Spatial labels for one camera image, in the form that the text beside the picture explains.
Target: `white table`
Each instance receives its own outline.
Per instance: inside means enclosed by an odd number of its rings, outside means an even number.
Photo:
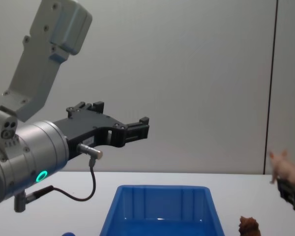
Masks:
[[[27,205],[23,213],[13,210],[13,198],[0,204],[0,236],[98,236],[115,195],[123,184],[206,186],[211,190],[224,234],[239,235],[240,216],[254,217],[263,236],[295,236],[295,211],[280,198],[270,176],[162,173],[95,173],[97,190],[88,202],[73,201],[52,192]],[[88,172],[61,172],[27,190],[52,184],[77,197],[92,187]]]

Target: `green led ring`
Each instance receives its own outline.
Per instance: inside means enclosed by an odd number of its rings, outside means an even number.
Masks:
[[[46,178],[48,175],[47,171],[42,171],[41,173],[39,173],[39,175],[36,178],[36,182],[40,182],[42,181],[44,178]]]

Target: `white wall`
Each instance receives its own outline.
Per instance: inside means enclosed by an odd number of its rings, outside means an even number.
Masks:
[[[267,145],[276,152],[285,148],[295,161],[295,0],[279,1]]]
[[[80,0],[93,23],[29,122],[79,101],[123,121],[150,117],[149,139],[99,147],[99,171],[262,173],[275,0]],[[0,93],[39,6],[0,0]],[[88,157],[66,170],[87,170]]]

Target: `brown toy animal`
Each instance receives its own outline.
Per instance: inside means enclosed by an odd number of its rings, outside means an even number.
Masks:
[[[252,217],[245,218],[242,216],[240,218],[239,232],[240,236],[261,236],[259,224]]]
[[[287,180],[291,185],[295,186],[295,164],[287,158],[287,151],[276,155],[273,152],[269,153],[272,165],[272,181],[274,184],[276,179]]]

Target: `blue plastic bin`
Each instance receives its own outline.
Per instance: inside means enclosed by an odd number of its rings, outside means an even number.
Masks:
[[[224,236],[210,190],[123,185],[100,236]]]

